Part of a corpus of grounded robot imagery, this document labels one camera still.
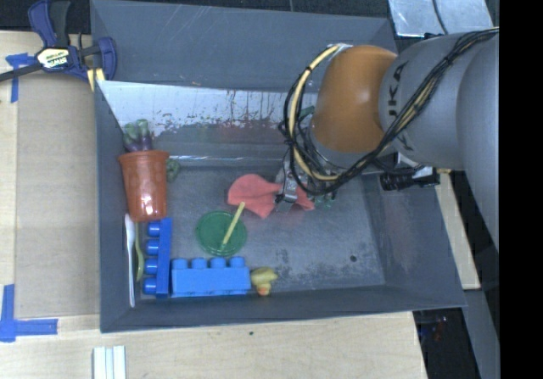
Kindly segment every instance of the wooden table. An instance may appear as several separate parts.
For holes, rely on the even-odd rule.
[[[6,55],[35,53],[40,47],[40,40],[33,33],[0,31],[0,72],[9,70],[4,61]],[[28,223],[21,223],[24,212],[17,209],[17,203],[26,206],[27,199],[54,201],[54,191],[46,182],[36,180],[36,187],[32,188],[28,183],[31,182],[33,172],[44,168],[54,170],[54,167],[48,166],[45,159],[47,155],[40,154],[40,151],[63,151],[62,146],[53,149],[33,145],[18,146],[18,140],[19,143],[28,142],[27,135],[21,136],[24,126],[19,127],[18,133],[18,109],[23,109],[23,103],[32,103],[31,98],[40,98],[42,94],[38,91],[47,93],[48,89],[51,92],[57,91],[54,93],[57,98],[62,97],[62,91],[67,91],[64,94],[66,97],[69,97],[71,92],[81,92],[83,99],[78,99],[78,103],[86,103],[86,96],[82,94],[90,92],[90,89],[82,81],[68,76],[45,76],[41,72],[20,80],[19,102],[9,102],[10,88],[11,82],[0,84],[0,232],[3,238],[3,247],[0,248],[0,285],[15,282],[16,317],[48,315],[40,314],[42,311],[63,313],[56,315],[59,317],[57,336],[18,337],[15,343],[0,343],[1,377],[88,378],[92,375],[92,349],[115,345],[126,346],[127,374],[130,378],[427,377],[417,330],[410,312],[259,325],[101,334],[98,329],[97,310],[98,250],[88,247],[98,245],[96,230],[90,240],[86,237],[68,236],[65,242],[59,243],[54,231],[38,224],[32,227],[29,235],[28,230],[25,231]],[[51,131],[63,136],[66,132],[66,119],[52,120],[53,117],[47,116],[48,110],[55,109],[55,105],[45,106],[48,104],[47,99],[40,100],[40,104],[36,104],[36,99],[33,99],[33,102],[36,105],[33,108],[35,115],[45,119],[39,123],[39,131],[33,129],[36,139],[49,136]],[[77,121],[82,120],[82,117],[73,112],[59,112],[59,117],[62,115],[67,115],[71,121],[70,127],[76,133]],[[95,147],[92,147],[85,157],[94,157],[94,152]],[[40,157],[44,160],[34,168],[31,164],[25,164],[28,159],[40,160]],[[77,170],[70,164],[67,167]],[[25,172],[26,180],[21,177],[21,171]],[[92,175],[88,172],[85,176],[85,181],[92,180]],[[70,181],[76,180],[71,177],[63,180],[64,188],[70,187]],[[95,189],[88,189],[88,197],[73,197],[73,200],[88,199],[95,206]],[[448,176],[443,177],[443,183],[438,188],[438,197],[444,210],[444,220],[451,237],[462,285],[465,289],[479,288],[479,280]],[[55,221],[56,227],[63,227],[62,215],[55,216],[60,219]],[[86,216],[87,213],[84,212],[79,215],[88,224]],[[43,224],[46,224],[47,218],[51,220],[52,216],[36,215],[33,220],[40,218]],[[57,234],[69,235],[66,232]],[[82,247],[81,242],[85,242],[86,246]],[[61,249],[61,254],[56,254],[59,245],[64,249]]]

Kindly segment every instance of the green lid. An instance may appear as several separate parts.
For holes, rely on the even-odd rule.
[[[221,248],[222,239],[227,234],[233,218],[234,215],[220,210],[209,212],[200,218],[196,225],[196,238],[206,253],[228,257],[242,248],[247,241],[247,229],[241,220],[238,220],[227,244]]]

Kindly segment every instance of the blue lego brick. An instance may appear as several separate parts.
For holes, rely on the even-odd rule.
[[[145,252],[144,272],[152,275],[143,280],[143,292],[167,298],[170,287],[171,218],[148,223],[149,237]]]
[[[0,342],[12,343],[18,336],[54,335],[59,319],[16,320],[14,318],[15,285],[3,288],[2,316],[0,319]]]
[[[222,257],[208,262],[197,258],[171,261],[171,296],[173,298],[196,296],[226,296],[246,294],[251,288],[249,268],[243,257],[232,257],[230,263]]]

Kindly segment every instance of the blue clamp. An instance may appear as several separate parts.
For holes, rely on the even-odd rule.
[[[6,61],[14,70],[24,65],[33,65],[37,63],[36,58],[28,53],[8,55]],[[11,103],[15,103],[17,100],[19,100],[19,78],[15,77],[11,82]]]
[[[229,266],[226,259],[215,257],[210,260],[193,259],[171,261],[171,296],[173,298],[196,296],[226,296],[246,294],[251,288],[249,268],[243,257],[231,257]]]
[[[3,288],[2,319],[0,319],[0,342],[12,343],[17,336],[56,335],[59,319],[14,319],[15,285]]]
[[[88,82],[90,69],[84,58],[100,54],[101,61],[96,59],[95,66],[101,67],[107,80],[113,79],[117,68],[115,43],[110,37],[102,37],[97,44],[77,49],[70,45],[66,34],[66,15],[70,2],[52,3],[41,0],[28,10],[28,18],[32,30],[42,39],[43,49],[34,56],[34,63],[5,73],[0,73],[0,82],[27,75],[38,70],[46,73],[65,73]]]
[[[143,280],[143,292],[157,298],[167,298],[170,288],[171,218],[148,223],[147,233],[151,237],[145,252],[151,256],[145,259],[143,272],[153,275]]]

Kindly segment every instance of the gray tray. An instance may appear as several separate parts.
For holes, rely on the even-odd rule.
[[[99,25],[93,27],[93,35],[109,35],[115,39],[120,64],[129,62],[124,56],[133,52],[133,49],[152,47],[149,45],[152,44],[150,38],[140,42],[131,39],[128,43],[129,31],[159,31],[160,36],[169,34],[175,37],[184,32],[182,28],[191,25],[193,33],[190,36],[202,39],[208,34],[207,27],[195,27],[196,20],[193,18],[190,24],[185,22],[185,25],[179,17],[181,14],[184,15],[188,9],[188,12],[200,17],[212,15],[218,22],[222,22],[224,14],[230,15],[232,12],[226,8],[213,8],[209,11],[210,8],[204,7],[199,11],[199,7],[159,4],[137,6],[109,1],[98,1],[92,5],[94,21],[97,21],[96,16],[100,20]],[[131,21],[130,28],[118,24],[121,14],[124,20]],[[148,23],[151,17],[154,17],[153,22],[157,19],[166,22],[178,18],[181,20],[176,25],[163,26],[159,30],[154,29],[154,24]],[[223,91],[225,101],[233,87],[250,88],[247,91],[256,93],[286,92],[305,64],[327,42],[337,41],[333,33],[338,27],[341,27],[345,38],[350,37],[356,44],[370,42],[390,48],[390,43],[393,43],[386,20],[377,22],[376,19],[342,16],[299,16],[243,10],[238,11],[235,20],[230,21],[229,30],[236,33],[236,28],[240,31],[241,28],[250,28],[251,22],[254,24],[260,19],[273,22],[270,27],[275,29],[270,29],[264,39],[259,38],[262,35],[260,32],[247,32],[248,39],[245,42],[250,45],[252,37],[259,38],[260,43],[266,43],[266,40],[269,43],[273,39],[269,48],[254,51],[254,54],[263,57],[257,61],[270,65],[268,74],[260,80],[252,81],[245,74],[247,70],[244,70],[244,66],[237,62],[239,58],[231,56],[232,73],[225,77],[227,84],[212,86],[218,91],[219,98]],[[296,36],[297,26],[289,26],[296,19],[305,22],[304,34],[312,33],[313,38],[306,34]],[[280,52],[292,55],[295,67],[291,63],[275,61],[279,52],[272,47],[275,39],[283,36],[283,32],[277,32],[277,28],[290,28],[288,36],[283,38]],[[194,48],[199,50],[199,55],[204,55],[210,46],[203,43]],[[171,52],[171,55],[177,59],[175,67],[183,68],[182,53]],[[221,61],[218,64],[224,66],[227,56]],[[159,62],[156,57],[150,59],[142,64],[137,78],[130,80],[185,86],[199,73],[197,70],[186,69],[182,73],[187,74],[187,80],[172,82],[168,77],[171,76],[170,71],[167,75],[163,74]],[[216,84],[218,81],[214,79],[218,80],[220,75],[214,64],[207,64],[209,74],[206,85],[209,86]],[[124,67],[125,72],[121,71],[116,79],[125,80],[133,76],[129,72],[131,69],[130,65]],[[317,89],[320,84],[319,75],[313,79]],[[242,82],[239,86],[235,84],[237,80]],[[384,192],[378,184],[378,178],[369,175],[359,177],[342,188],[331,209],[293,209],[286,215],[272,214],[265,220],[249,211],[244,212],[243,221],[249,235],[240,255],[246,258],[250,268],[267,265],[279,274],[269,298],[259,298],[251,293],[240,297],[156,300],[142,296],[137,290],[136,307],[131,309],[123,234],[126,200],[116,159],[124,153],[120,126],[123,122],[135,120],[130,116],[135,115],[133,104],[141,102],[137,94],[151,91],[155,103],[161,104],[164,100],[161,100],[160,94],[169,91],[168,86],[157,88],[156,85],[144,83],[135,85],[135,89],[126,91],[123,88],[126,84],[122,82],[106,82],[95,93],[101,262],[100,321],[103,332],[314,319],[440,309],[465,304],[435,191],[432,188],[413,188],[402,192]],[[115,90],[125,92],[122,103],[119,100],[114,102],[111,94]],[[152,111],[156,113],[158,109],[155,107]],[[255,173],[272,180],[280,169],[281,158],[286,150],[280,135],[272,127],[273,124],[267,123],[270,127],[259,128],[256,126],[262,125],[263,120],[253,121],[253,127],[245,128],[236,125],[235,121],[220,123],[220,127],[217,124],[211,126],[205,121],[187,124],[178,122],[163,131],[156,140],[157,148],[168,150],[183,162],[180,177],[168,189],[169,216],[173,219],[172,258],[207,257],[194,238],[194,227],[199,217],[211,210],[235,210],[233,206],[225,204],[225,191],[239,176]]]

